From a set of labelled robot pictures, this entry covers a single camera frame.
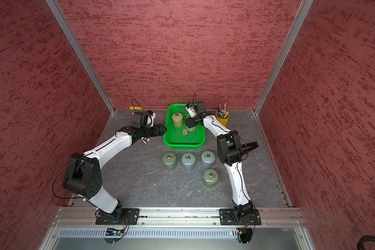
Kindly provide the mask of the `beige canister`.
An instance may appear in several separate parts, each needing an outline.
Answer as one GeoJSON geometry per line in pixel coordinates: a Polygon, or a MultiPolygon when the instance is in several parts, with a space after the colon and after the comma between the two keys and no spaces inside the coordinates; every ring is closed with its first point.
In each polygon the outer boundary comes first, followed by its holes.
{"type": "Polygon", "coordinates": [[[172,122],[175,128],[181,128],[183,126],[183,114],[180,112],[175,112],[172,115],[172,122]]]}
{"type": "Polygon", "coordinates": [[[195,131],[196,129],[197,129],[197,126],[193,126],[193,127],[187,128],[187,130],[189,132],[195,131]]]}

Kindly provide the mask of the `green canister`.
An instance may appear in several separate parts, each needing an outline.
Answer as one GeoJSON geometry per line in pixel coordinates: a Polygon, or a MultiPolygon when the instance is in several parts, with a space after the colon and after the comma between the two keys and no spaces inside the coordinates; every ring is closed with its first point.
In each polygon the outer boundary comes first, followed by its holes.
{"type": "Polygon", "coordinates": [[[214,188],[219,180],[219,174],[214,169],[207,169],[203,174],[203,184],[207,188],[214,188]]]}
{"type": "Polygon", "coordinates": [[[176,156],[176,154],[173,153],[173,152],[165,153],[162,157],[162,163],[167,170],[169,170],[169,171],[174,170],[177,166],[177,156],[176,156]]]}

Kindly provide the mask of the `grey canister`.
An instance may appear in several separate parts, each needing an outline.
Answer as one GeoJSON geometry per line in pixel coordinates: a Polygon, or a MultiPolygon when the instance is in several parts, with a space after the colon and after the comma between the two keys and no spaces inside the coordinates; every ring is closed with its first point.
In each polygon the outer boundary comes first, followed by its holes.
{"type": "Polygon", "coordinates": [[[184,171],[192,171],[195,167],[196,158],[192,153],[185,153],[181,157],[184,171]]]}
{"type": "Polygon", "coordinates": [[[201,156],[202,166],[205,169],[212,168],[215,159],[216,159],[216,157],[215,157],[214,152],[212,152],[212,151],[205,151],[205,152],[203,152],[202,156],[201,156]]]}

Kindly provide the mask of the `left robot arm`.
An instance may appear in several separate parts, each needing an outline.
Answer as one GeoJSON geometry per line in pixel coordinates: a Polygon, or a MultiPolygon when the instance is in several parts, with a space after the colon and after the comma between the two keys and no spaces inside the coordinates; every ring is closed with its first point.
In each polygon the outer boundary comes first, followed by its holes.
{"type": "Polygon", "coordinates": [[[123,127],[96,148],[83,154],[72,154],[65,168],[63,188],[94,205],[107,224],[120,224],[125,219],[122,205],[103,187],[101,169],[138,140],[163,136],[166,131],[162,124],[142,128],[123,127]]]}

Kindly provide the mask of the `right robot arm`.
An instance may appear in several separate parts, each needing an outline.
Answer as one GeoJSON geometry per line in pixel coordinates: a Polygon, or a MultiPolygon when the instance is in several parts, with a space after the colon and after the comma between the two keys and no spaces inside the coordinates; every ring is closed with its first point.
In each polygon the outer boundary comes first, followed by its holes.
{"type": "Polygon", "coordinates": [[[243,156],[248,152],[243,150],[239,133],[223,126],[214,115],[189,116],[185,125],[188,128],[201,125],[216,137],[218,158],[226,167],[231,183],[233,218],[239,224],[247,222],[255,215],[255,208],[243,177],[243,156]]]}

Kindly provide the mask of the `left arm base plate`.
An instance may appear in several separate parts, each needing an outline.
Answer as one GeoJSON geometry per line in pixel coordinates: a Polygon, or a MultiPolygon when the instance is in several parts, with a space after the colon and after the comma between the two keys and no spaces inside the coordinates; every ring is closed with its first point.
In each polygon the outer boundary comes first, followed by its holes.
{"type": "Polygon", "coordinates": [[[139,217],[140,209],[138,208],[116,208],[112,213],[106,213],[100,209],[95,214],[96,225],[136,225],[139,217]]]}

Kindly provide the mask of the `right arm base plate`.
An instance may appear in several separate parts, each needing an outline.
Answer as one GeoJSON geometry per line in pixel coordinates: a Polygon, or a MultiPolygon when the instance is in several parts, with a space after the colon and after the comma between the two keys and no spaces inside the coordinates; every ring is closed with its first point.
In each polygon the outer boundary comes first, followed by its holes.
{"type": "Polygon", "coordinates": [[[238,215],[232,208],[222,208],[219,210],[220,224],[223,226],[260,226],[262,224],[259,210],[254,209],[247,216],[238,215]]]}

